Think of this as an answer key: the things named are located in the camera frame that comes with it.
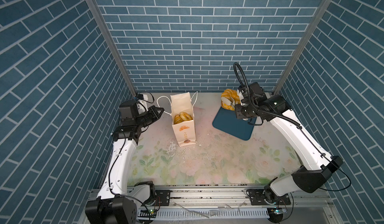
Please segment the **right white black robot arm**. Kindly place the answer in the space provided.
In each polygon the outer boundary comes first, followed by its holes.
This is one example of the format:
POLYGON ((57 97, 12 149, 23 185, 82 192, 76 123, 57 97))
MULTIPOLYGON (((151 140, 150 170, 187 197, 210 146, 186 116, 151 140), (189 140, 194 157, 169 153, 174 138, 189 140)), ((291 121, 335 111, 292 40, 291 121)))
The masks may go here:
POLYGON ((275 178, 264 187, 266 203, 274 205, 295 191, 313 193, 325 184, 344 163, 326 151, 302 126, 295 112, 280 95, 267 97, 258 83, 241 84, 237 90, 240 103, 235 105, 238 119, 261 118, 270 122, 289 142, 302 165, 293 173, 275 178))

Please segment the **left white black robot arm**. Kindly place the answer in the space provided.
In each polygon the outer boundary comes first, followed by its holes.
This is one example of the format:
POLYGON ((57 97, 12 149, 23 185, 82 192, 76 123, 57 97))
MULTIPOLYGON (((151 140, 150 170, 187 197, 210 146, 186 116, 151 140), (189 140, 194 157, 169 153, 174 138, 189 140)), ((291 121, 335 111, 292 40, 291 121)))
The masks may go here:
POLYGON ((128 191, 128 169, 142 129, 158 121, 165 110, 129 100, 120 104, 119 111, 121 121, 113 134, 112 157, 105 180, 96 199, 88 201, 85 207, 91 224, 134 224, 140 207, 156 203, 152 181, 137 183, 128 191))

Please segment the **white printed paper bag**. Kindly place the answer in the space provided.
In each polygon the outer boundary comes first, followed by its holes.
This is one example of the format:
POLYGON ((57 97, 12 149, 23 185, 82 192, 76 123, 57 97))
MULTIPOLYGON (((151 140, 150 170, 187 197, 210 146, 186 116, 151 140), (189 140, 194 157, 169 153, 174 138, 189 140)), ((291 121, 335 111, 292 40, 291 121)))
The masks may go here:
POLYGON ((171 112, 165 112, 170 115, 172 118, 172 128, 177 139, 177 142, 180 147, 185 147, 189 145, 196 144, 196 130, 195 130, 195 115, 194 115, 194 105, 198 99, 198 92, 195 92, 192 96, 190 92, 167 96, 160 96, 157 98, 157 105, 159 105, 159 100, 161 98, 166 98, 171 107, 171 112), (179 124, 174 124, 175 115, 179 115, 180 112, 186 112, 193 117, 191 121, 183 121, 179 124))

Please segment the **ring donut bread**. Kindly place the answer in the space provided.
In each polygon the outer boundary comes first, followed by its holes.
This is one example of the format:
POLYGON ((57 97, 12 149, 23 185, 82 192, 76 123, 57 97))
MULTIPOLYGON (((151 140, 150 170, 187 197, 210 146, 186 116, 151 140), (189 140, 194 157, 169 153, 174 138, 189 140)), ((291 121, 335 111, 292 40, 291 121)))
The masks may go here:
POLYGON ((180 115, 180 117, 181 117, 181 119, 183 121, 191 121, 191 120, 193 120, 193 117, 190 114, 186 113, 186 112, 180 112, 179 115, 180 115))

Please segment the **long croissant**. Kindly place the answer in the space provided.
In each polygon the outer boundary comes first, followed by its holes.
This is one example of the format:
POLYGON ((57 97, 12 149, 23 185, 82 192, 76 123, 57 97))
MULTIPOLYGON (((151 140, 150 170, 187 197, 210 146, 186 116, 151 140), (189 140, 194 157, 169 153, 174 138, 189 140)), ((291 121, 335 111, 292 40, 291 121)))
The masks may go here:
POLYGON ((181 122, 183 122, 183 119, 181 118, 181 116, 180 115, 175 115, 174 124, 176 125, 176 124, 179 124, 181 122))

